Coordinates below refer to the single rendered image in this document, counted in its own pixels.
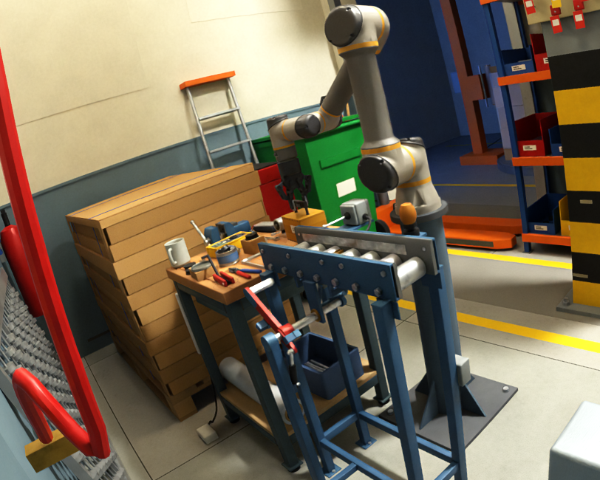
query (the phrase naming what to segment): gray floor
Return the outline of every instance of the gray floor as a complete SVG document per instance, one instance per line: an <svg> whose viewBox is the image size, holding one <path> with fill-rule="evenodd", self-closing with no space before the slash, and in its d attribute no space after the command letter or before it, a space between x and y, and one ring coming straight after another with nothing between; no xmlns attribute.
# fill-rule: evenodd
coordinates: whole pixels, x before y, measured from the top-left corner
<svg viewBox="0 0 600 480"><path fill-rule="evenodd" d="M520 248L495 255L570 262L568 249L534 247L532 256ZM451 270L458 312L600 342L600 320L555 311L570 289L569 270L454 255ZM417 315L406 309L400 313L396 324L407 383L413 385L424 373ZM345 306L341 316L348 343L363 349L355 310ZM328 335L322 325L313 331ZM519 388L467 450L469 478L546 479L551 445L579 404L600 404L600 354L468 323L460 323L460 335L473 372ZM205 445L196 429L211 419L213 404L178 422L112 346L88 356L85 364L109 435L133 480L310 478L306 467L287 473L269 441L222 415L214 424L219 440ZM382 408L372 397L368 392L364 405L377 414ZM392 478L405 479L399 441L371 430L378 442L369 450L355 446L354 427L336 442ZM420 457L426 479L442 471L440 460L426 453ZM351 478L366 477L356 473Z"/></svg>

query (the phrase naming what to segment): ladder rung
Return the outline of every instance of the ladder rung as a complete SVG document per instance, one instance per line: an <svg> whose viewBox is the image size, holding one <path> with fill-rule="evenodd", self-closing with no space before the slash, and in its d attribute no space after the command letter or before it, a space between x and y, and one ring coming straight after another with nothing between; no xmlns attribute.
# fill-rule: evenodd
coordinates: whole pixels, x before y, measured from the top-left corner
<svg viewBox="0 0 600 480"><path fill-rule="evenodd" d="M209 118L219 117L220 115L226 115L231 112L237 112L238 110L238 107L236 107L235 109L223 110L222 112L212 113L211 115L205 115L204 117L200 117L200 119L208 120Z"/></svg>
<svg viewBox="0 0 600 480"><path fill-rule="evenodd" d="M236 147L238 145L242 145L243 143L249 143L250 140L240 140L239 142L231 143L231 145L225 145L224 147L215 148L211 150L210 154L215 154L217 151L226 150L227 148Z"/></svg>

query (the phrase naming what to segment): beige wall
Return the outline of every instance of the beige wall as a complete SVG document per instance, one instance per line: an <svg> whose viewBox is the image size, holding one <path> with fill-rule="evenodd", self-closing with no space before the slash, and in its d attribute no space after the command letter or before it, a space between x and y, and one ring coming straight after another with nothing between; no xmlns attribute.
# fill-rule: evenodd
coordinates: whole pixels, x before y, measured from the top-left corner
<svg viewBox="0 0 600 480"><path fill-rule="evenodd" d="M300 10L193 22L191 0L0 0L32 191L197 137L184 80L235 70L247 121L319 102L336 71L327 0L297 2ZM217 86L196 96L201 114L227 108ZM0 169L0 205L8 201Z"/></svg>

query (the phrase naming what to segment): orange knob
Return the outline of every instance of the orange knob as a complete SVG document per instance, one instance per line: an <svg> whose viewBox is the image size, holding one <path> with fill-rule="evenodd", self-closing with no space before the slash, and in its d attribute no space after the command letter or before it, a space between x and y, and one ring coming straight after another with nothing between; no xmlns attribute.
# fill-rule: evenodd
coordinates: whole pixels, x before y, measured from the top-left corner
<svg viewBox="0 0 600 480"><path fill-rule="evenodd" d="M415 207L407 202L400 205L400 221L403 225L412 225L415 223L417 218L417 212Z"/></svg>

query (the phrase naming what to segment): red tag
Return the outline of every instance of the red tag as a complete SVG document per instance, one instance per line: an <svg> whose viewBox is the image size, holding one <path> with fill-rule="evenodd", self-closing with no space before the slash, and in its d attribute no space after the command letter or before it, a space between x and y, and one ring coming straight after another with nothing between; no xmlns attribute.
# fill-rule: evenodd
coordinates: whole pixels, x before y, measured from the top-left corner
<svg viewBox="0 0 600 480"><path fill-rule="evenodd" d="M553 33L562 33L562 23L560 22L560 17L558 15L552 16L549 18L551 21L551 28L553 28Z"/></svg>
<svg viewBox="0 0 600 480"><path fill-rule="evenodd" d="M527 10L527 15L536 12L536 6L533 4L533 0L525 0L525 9Z"/></svg>
<svg viewBox="0 0 600 480"><path fill-rule="evenodd" d="M573 21L576 23L576 28L585 28L584 25L584 12L582 10L576 10L573 12Z"/></svg>

